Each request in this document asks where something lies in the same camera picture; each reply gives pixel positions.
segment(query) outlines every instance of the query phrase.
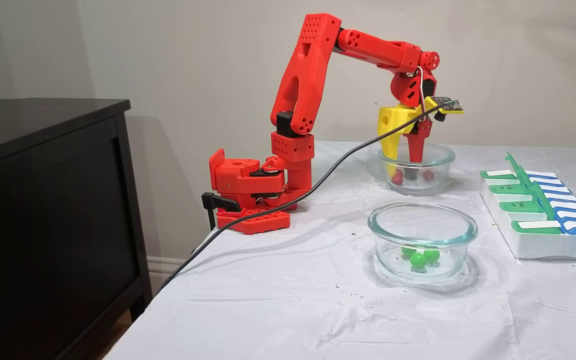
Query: wooden floor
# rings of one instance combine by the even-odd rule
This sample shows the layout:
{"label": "wooden floor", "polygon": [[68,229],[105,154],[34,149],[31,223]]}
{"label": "wooden floor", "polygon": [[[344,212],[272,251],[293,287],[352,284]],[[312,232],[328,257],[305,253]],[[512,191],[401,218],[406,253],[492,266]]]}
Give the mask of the wooden floor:
{"label": "wooden floor", "polygon": [[96,344],[94,344],[94,347],[84,359],[102,360],[106,354],[108,354],[110,349],[112,349],[117,340],[124,335],[132,323],[130,311],[124,312],[123,315],[119,317],[119,320],[112,325],[112,328],[97,339]]}

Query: black dresser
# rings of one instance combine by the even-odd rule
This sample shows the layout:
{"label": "black dresser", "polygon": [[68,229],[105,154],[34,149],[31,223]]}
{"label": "black dresser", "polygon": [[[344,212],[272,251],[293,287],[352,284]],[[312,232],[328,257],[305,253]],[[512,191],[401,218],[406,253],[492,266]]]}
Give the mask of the black dresser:
{"label": "black dresser", "polygon": [[128,100],[0,100],[0,360],[81,359],[153,298]]}

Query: glass bowl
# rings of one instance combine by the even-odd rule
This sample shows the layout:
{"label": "glass bowl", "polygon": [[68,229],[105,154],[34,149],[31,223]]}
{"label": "glass bowl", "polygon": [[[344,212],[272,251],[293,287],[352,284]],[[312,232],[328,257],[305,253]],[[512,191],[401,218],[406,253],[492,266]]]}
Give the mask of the glass bowl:
{"label": "glass bowl", "polygon": [[400,278],[439,281],[464,266],[468,244],[478,234],[475,220],[435,202],[400,201],[368,216],[377,259]]}
{"label": "glass bowl", "polygon": [[455,153],[446,146],[425,144],[423,161],[410,162],[408,144],[403,143],[398,146],[397,159],[386,157],[383,150],[379,150],[379,159],[391,189],[405,195],[427,195],[446,186]]}

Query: black cable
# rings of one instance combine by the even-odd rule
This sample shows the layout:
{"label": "black cable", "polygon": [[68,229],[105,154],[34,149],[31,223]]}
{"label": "black cable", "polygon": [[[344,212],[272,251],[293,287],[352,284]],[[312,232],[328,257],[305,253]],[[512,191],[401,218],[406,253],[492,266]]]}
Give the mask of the black cable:
{"label": "black cable", "polygon": [[170,281],[172,281],[175,276],[177,276],[184,268],[186,268],[186,266],[188,266],[188,264],[190,264],[190,262],[192,262],[192,260],[194,260],[199,253],[201,253],[201,251],[204,251],[204,249],[210,245],[211,242],[213,242],[213,240],[219,236],[219,234],[223,233],[224,231],[230,229],[231,227],[237,225],[238,223],[242,223],[244,221],[250,220],[250,219],[254,219],[256,217],[263,217],[266,216],[268,214],[272,214],[274,212],[279,212],[283,209],[292,207],[292,205],[295,205],[296,203],[299,203],[300,201],[308,198],[308,196],[310,196],[310,194],[312,194],[313,192],[315,192],[317,190],[318,187],[322,186],[323,182],[330,176],[330,174],[332,174],[333,171],[335,171],[335,169],[346,159],[348,158],[350,155],[352,155],[353,153],[356,153],[357,151],[366,148],[366,146],[370,146],[378,141],[381,141],[381,139],[385,139],[389,136],[391,136],[392,134],[402,130],[403,128],[406,128],[408,125],[413,124],[415,121],[418,121],[419,119],[423,119],[425,116],[427,116],[428,114],[435,112],[437,110],[439,110],[440,108],[445,107],[446,105],[450,105],[453,103],[458,103],[457,100],[451,100],[451,101],[447,101],[444,102],[443,104],[439,104],[436,105],[424,112],[421,112],[421,114],[419,114],[418,116],[415,116],[412,120],[408,121],[407,123],[404,123],[401,126],[398,126],[396,129],[390,130],[389,132],[386,132],[383,135],[379,135],[377,137],[375,137],[374,139],[371,139],[370,141],[366,141],[365,143],[362,143],[361,145],[353,148],[352,150],[348,151],[345,153],[345,155],[343,155],[339,160],[337,160],[333,166],[330,167],[330,169],[327,171],[327,173],[325,173],[322,178],[320,178],[320,180],[313,185],[313,187],[310,188],[310,190],[308,190],[306,193],[302,194],[302,196],[299,196],[298,198],[295,198],[293,201],[290,202],[286,202],[284,203],[284,205],[280,205],[277,207],[274,207],[272,209],[268,209],[268,210],[263,210],[261,212],[256,212],[254,214],[250,214],[247,216],[243,216],[240,217],[234,221],[231,221],[229,223],[227,223],[226,225],[218,228],[217,231],[214,232],[214,234],[210,235],[210,237],[208,237],[208,239],[206,241],[204,241],[198,248],[196,248],[192,254],[190,255],[190,257],[188,257],[181,265],[179,265],[178,268],[176,268],[171,274],[170,276],[168,276],[166,278],[166,280],[161,284],[161,287],[159,288],[159,290],[157,290],[157,294],[160,293],[160,291],[162,291],[162,289],[164,289],[164,287],[166,287],[166,285],[168,285],[170,283]]}

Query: black clamp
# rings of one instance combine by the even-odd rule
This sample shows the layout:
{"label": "black clamp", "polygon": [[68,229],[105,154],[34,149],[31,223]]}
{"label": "black clamp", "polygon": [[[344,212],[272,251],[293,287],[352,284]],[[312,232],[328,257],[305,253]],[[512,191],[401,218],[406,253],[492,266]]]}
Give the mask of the black clamp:
{"label": "black clamp", "polygon": [[213,212],[215,209],[224,209],[227,212],[231,213],[240,213],[242,212],[242,207],[240,207],[240,203],[236,200],[231,198],[219,196],[215,193],[202,193],[201,194],[201,203],[203,208],[208,210],[208,221],[210,222],[210,231],[215,228],[215,213]]}

